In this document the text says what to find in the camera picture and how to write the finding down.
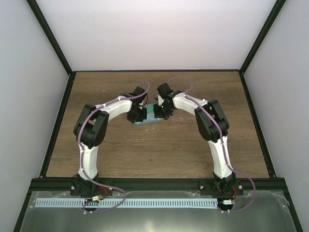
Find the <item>light blue cleaning cloth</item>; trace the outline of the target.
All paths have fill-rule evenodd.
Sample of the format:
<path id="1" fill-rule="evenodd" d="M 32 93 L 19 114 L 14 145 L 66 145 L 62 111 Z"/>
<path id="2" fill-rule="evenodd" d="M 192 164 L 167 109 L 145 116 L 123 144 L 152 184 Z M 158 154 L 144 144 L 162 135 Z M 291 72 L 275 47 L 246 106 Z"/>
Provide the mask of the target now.
<path id="1" fill-rule="evenodd" d="M 155 121 L 155 115 L 153 111 L 153 106 L 147 106 L 147 123 L 153 123 Z"/>

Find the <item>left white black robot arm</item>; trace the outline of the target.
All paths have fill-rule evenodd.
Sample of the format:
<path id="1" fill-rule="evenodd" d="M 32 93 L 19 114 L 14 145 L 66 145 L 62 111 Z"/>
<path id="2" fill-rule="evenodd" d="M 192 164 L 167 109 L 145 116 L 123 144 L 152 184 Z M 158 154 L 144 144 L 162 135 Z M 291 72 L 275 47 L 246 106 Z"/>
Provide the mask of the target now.
<path id="1" fill-rule="evenodd" d="M 122 94 L 107 103 L 86 104 L 74 127 L 80 150 L 80 169 L 78 175 L 84 179 L 82 190 L 87 195 L 94 195 L 98 191 L 97 156 L 98 147 L 103 142 L 108 122 L 115 117 L 126 114 L 131 123 L 143 122 L 147 118 L 147 109 L 143 106 L 147 91 L 136 87 L 132 93 Z"/>

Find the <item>grey green glasses case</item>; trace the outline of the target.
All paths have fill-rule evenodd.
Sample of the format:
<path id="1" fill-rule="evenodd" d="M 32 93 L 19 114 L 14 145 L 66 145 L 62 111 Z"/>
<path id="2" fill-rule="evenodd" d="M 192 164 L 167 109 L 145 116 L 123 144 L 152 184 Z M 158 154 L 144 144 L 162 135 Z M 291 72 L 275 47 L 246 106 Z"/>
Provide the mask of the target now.
<path id="1" fill-rule="evenodd" d="M 134 124 L 136 126 L 141 126 L 141 125 L 147 125 L 147 124 L 152 124 L 156 122 L 160 122 L 163 120 L 163 118 L 156 118 L 154 114 L 154 103 L 149 103 L 144 106 L 147 110 L 147 118 L 143 120 L 142 122 L 135 122 Z"/>

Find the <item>pink frame sunglasses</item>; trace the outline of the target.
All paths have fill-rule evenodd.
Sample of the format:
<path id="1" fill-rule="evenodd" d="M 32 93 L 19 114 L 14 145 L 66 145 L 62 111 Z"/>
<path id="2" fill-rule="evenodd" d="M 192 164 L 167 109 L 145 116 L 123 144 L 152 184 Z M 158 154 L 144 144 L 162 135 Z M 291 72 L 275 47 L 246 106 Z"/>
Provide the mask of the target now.
<path id="1" fill-rule="evenodd" d="M 170 116 L 169 118 L 178 119 L 178 120 L 184 120 L 183 117 L 179 117 L 179 116 Z"/>

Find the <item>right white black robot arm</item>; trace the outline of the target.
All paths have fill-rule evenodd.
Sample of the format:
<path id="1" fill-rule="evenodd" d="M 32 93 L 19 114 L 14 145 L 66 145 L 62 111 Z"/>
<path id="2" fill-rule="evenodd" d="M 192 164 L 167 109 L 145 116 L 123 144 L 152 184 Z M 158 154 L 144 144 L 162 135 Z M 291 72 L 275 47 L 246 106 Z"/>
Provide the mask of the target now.
<path id="1" fill-rule="evenodd" d="M 217 100 L 197 99 L 181 90 L 172 90 L 167 83 L 157 88 L 155 117 L 168 119 L 177 109 L 196 117 L 198 131 L 211 149 L 214 163 L 213 185 L 217 193 L 227 194 L 235 180 L 227 149 L 229 122 Z"/>

